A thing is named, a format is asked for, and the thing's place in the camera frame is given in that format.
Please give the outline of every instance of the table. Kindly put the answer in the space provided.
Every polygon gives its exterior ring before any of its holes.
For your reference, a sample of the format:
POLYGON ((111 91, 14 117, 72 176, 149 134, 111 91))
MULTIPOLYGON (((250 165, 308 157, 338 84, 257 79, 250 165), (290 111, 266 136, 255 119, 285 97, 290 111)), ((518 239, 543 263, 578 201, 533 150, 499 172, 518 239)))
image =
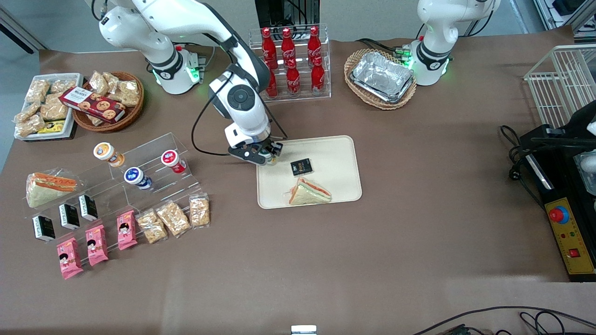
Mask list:
MULTIPOLYGON (((364 104, 343 82, 345 59, 364 46, 333 42, 332 98, 271 110, 291 138, 354 139, 359 201, 263 210, 255 166, 191 154, 212 198, 213 226, 114 252, 114 260, 67 281, 55 249, 35 240, 22 218, 27 174, 100 164, 91 154, 100 141, 126 151, 172 131, 191 148, 207 85, 168 95, 137 52, 42 52, 42 73, 134 73, 146 88, 145 110, 115 134, 80 129, 72 141, 14 143, 0 176, 2 331, 287 334, 292 324, 316 324, 324 335, 411 334, 494 305, 593 319, 596 284, 567 282, 545 215, 507 178, 510 146, 498 135, 501 124, 520 134, 539 124, 522 76, 553 46, 572 42, 569 29, 461 39, 440 82, 418 87, 404 108, 389 112, 364 104)), ((217 53, 206 82, 226 64, 217 53)), ((229 121, 213 107, 203 117, 200 147, 225 152, 229 121)), ((515 311, 459 321, 524 329, 515 311)), ((567 324, 567 331, 586 330, 567 324)))

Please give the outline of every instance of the white tray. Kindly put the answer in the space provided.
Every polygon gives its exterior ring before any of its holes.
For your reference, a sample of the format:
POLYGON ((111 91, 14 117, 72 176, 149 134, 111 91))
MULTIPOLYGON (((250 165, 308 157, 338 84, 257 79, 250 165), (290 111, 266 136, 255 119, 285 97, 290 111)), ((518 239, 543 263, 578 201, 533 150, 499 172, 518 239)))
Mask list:
POLYGON ((282 141, 284 147, 273 166, 257 166, 257 199, 263 209, 298 207, 288 204, 296 184, 291 162, 309 158, 313 172, 304 175, 331 193, 331 203, 356 201, 362 196, 354 141, 350 136, 282 141))
MULTIPOLYGON (((83 75, 80 73, 53 73, 51 75, 39 75, 33 77, 32 80, 49 80, 50 82, 55 82, 56 80, 76 80, 77 86, 83 85, 83 75)), ((23 108, 31 105, 27 101, 24 102, 23 108)), ((43 139, 60 139, 60 138, 67 138, 70 137, 70 133, 73 129, 73 125, 75 123, 75 119, 73 117, 73 110, 69 107, 68 112, 66 113, 66 119, 64 120, 64 127, 62 128, 61 132, 55 132, 51 134, 31 134, 27 137, 20 137, 15 135, 14 138, 19 139, 21 141, 40 141, 43 139)))

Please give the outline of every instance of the pink package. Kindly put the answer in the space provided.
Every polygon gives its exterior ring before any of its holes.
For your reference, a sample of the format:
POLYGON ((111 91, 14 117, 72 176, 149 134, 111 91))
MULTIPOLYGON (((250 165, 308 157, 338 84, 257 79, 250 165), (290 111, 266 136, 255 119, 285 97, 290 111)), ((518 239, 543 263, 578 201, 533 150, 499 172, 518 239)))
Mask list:
POLYGON ((95 264, 108 260, 108 246, 105 243, 104 225, 99 225, 85 231, 87 236, 87 255, 89 256, 89 264, 95 264))
POLYGON ((116 219, 118 227, 118 249, 124 250, 136 244, 135 211, 126 212, 116 219))
POLYGON ((57 247, 58 257, 60 258, 60 271, 64 279, 68 279, 83 271, 83 268, 80 267, 80 257, 77 248, 78 245, 74 237, 60 243, 57 247))

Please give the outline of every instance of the coca-cola bottle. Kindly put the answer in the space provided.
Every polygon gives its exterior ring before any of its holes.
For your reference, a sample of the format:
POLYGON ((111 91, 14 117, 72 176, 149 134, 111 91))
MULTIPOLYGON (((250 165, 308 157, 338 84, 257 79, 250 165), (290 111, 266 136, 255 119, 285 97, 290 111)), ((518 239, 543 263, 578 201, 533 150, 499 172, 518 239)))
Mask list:
POLYGON ((290 98, 297 98, 300 95, 300 73, 296 69, 296 60, 288 59, 287 67, 288 94, 290 98))
POLYGON ((269 86, 267 86, 267 97, 271 100, 277 98, 277 83, 275 82, 275 73, 269 68, 269 86))
POLYGON ((312 62, 314 66, 311 72, 311 90, 314 95, 321 95, 325 88, 325 69, 322 66, 323 58, 319 56, 312 62))
POLYGON ((290 28, 284 28, 281 34, 284 37, 283 41, 281 41, 281 52, 283 53, 284 64, 288 66, 288 60, 296 60, 296 47, 294 46, 294 41, 292 41, 292 31, 290 28))
POLYGON ((277 49, 271 39, 271 29, 265 27, 261 30, 261 34, 263 35, 263 58, 269 68, 275 70, 277 69, 277 49))
POLYGON ((315 58, 321 56, 321 41, 319 40, 319 27, 311 27, 311 38, 308 40, 308 66, 313 66, 315 58))

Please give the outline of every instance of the sandwich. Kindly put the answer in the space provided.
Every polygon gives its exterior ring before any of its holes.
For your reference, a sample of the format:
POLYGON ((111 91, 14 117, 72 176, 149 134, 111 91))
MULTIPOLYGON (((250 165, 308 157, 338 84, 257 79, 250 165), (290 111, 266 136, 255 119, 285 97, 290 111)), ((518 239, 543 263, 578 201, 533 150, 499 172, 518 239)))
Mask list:
POLYGON ((74 179, 32 173, 27 177, 27 203, 29 207, 39 207, 52 200, 56 200, 76 189, 74 179))
POLYGON ((322 204, 331 201, 331 193, 306 178, 299 178, 291 190, 290 205, 322 204))

